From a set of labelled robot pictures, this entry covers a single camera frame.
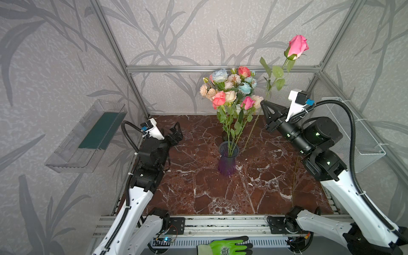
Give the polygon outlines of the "cream white rose stem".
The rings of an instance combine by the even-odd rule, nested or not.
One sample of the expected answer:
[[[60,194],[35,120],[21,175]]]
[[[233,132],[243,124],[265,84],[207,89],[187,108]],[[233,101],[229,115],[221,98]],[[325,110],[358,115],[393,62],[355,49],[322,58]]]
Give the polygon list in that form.
[[[264,98],[261,97],[261,96],[252,95],[250,97],[246,97],[245,100],[244,100],[245,110],[247,111],[247,113],[249,113],[252,117],[257,116],[254,123],[252,124],[252,128],[251,128],[248,136],[246,137],[244,148],[243,148],[244,152],[246,151],[246,149],[249,146],[249,143],[251,141],[252,133],[253,133],[254,128],[255,128],[255,126],[257,124],[257,121],[259,119],[258,113],[259,113],[260,108],[261,108],[260,103],[263,101],[263,99]]]

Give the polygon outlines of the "white rose bud stem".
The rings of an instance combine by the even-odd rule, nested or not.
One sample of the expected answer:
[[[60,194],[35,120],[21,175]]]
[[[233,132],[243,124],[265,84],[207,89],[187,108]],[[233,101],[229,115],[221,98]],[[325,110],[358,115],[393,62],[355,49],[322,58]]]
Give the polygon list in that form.
[[[296,183],[297,183],[297,171],[299,169],[299,161],[300,161],[300,156],[296,157],[296,162],[295,162],[295,167],[293,170],[293,181],[292,181],[292,188],[291,188],[291,203],[294,205],[294,200],[295,200],[295,189],[296,189]]]

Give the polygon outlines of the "magenta pink rose stem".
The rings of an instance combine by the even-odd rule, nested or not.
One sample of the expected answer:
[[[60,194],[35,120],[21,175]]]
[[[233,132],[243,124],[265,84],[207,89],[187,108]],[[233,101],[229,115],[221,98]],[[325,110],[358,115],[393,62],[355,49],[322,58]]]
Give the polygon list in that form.
[[[251,122],[253,119],[255,111],[254,105],[254,99],[246,96],[242,103],[235,106],[235,113],[233,115],[235,121],[230,131],[232,142],[234,143],[234,145],[231,145],[231,155],[234,154],[247,123]]]

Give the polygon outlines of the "light blue flower stem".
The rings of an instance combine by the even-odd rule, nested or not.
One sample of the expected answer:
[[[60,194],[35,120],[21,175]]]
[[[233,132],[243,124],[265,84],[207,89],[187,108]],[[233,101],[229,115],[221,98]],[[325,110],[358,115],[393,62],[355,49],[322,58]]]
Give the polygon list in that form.
[[[257,87],[257,80],[254,77],[247,77],[238,85],[238,90],[244,95],[250,95]]]

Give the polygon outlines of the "pink red rose stem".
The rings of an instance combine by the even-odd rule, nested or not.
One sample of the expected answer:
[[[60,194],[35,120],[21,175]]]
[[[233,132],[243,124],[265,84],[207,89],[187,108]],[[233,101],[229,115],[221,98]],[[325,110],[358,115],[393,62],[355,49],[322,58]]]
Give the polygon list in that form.
[[[251,71],[247,67],[239,67],[237,74],[241,77],[241,81],[247,77],[251,77]]]

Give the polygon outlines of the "blue purple glass vase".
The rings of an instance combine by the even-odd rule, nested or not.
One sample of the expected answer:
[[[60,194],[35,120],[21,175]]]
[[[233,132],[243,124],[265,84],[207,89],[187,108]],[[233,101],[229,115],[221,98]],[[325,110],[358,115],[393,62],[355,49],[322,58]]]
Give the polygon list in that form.
[[[221,158],[218,162],[218,171],[224,176],[231,176],[236,172],[236,158],[240,153],[239,147],[232,142],[224,141],[219,146]]]

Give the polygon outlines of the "red glass vase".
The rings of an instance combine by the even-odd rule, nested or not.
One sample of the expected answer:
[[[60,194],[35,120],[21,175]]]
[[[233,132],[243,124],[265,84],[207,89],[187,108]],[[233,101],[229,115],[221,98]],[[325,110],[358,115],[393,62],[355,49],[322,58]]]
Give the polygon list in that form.
[[[223,141],[229,141],[230,139],[230,135],[225,130],[222,132],[222,139]]]

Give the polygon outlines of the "white blue rose stem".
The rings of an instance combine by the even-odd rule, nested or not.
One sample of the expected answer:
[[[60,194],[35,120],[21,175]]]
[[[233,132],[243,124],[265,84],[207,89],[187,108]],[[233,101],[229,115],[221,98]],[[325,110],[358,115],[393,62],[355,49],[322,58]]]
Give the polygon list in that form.
[[[213,72],[210,80],[217,91],[230,91],[233,88],[233,83],[228,80],[228,73],[225,69]]]

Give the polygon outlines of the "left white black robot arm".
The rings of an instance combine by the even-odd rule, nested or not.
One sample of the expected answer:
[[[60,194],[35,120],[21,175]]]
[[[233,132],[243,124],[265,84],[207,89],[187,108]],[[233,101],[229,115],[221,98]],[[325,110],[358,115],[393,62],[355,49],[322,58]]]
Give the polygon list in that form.
[[[155,236],[170,228],[167,210],[153,209],[142,215],[152,200],[170,164],[170,149],[183,140],[179,123],[164,136],[155,119],[137,127],[129,121],[121,123],[122,132],[135,150],[137,161],[128,173],[125,202],[111,228],[93,253],[95,255],[139,255]]]

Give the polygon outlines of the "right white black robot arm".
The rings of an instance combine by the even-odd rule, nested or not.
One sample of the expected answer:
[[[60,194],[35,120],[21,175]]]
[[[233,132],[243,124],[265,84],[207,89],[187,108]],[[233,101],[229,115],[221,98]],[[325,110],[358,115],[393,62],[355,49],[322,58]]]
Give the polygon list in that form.
[[[330,150],[342,139],[336,123],[330,118],[311,118],[307,128],[297,125],[299,118],[326,104],[338,105],[348,115],[350,123],[350,154],[346,165]],[[342,246],[353,255],[402,255],[408,244],[408,229],[389,220],[360,187],[355,169],[356,122],[347,105],[336,100],[325,100],[302,108],[290,117],[289,109],[268,101],[261,102],[266,118],[266,129],[277,130],[304,156],[305,169],[321,183],[340,203],[353,223],[343,223],[295,207],[287,220],[304,231],[317,233]]]

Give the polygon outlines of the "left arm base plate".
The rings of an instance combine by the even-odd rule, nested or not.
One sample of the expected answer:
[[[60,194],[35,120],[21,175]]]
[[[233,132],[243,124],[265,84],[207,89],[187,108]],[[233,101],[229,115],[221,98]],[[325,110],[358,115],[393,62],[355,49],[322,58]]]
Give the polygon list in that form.
[[[168,217],[164,219],[163,228],[166,235],[183,235],[186,226],[185,217]]]

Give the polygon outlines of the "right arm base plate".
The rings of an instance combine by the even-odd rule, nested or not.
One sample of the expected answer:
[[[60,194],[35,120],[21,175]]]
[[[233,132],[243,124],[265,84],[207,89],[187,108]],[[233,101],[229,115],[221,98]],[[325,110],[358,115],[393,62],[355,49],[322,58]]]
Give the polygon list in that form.
[[[268,216],[266,218],[271,234],[289,234],[286,229],[284,216]]]

